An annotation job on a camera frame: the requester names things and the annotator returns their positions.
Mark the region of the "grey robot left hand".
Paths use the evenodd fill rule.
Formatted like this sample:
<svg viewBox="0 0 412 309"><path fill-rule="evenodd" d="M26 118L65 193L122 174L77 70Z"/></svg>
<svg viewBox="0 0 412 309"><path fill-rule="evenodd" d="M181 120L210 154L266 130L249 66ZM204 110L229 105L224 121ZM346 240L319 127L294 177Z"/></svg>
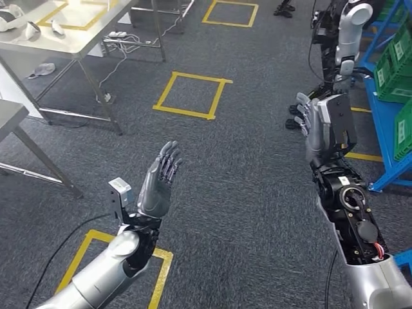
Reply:
<svg viewBox="0 0 412 309"><path fill-rule="evenodd" d="M170 206L171 187L183 163L178 142L168 141L149 167L137 200L137 212L150 218L162 218Z"/></svg>

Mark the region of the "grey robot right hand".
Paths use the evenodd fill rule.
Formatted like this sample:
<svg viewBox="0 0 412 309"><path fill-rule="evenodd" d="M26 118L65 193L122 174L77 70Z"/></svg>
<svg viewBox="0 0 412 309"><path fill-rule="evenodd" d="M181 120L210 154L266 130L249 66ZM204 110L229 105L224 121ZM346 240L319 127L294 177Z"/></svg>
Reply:
<svg viewBox="0 0 412 309"><path fill-rule="evenodd" d="M318 98L309 99L303 93L296 96L297 110L301 116L295 116L294 121L301 129L306 138L306 159L313 166L321 165L321 155L324 149L323 123L320 118Z"/></svg>

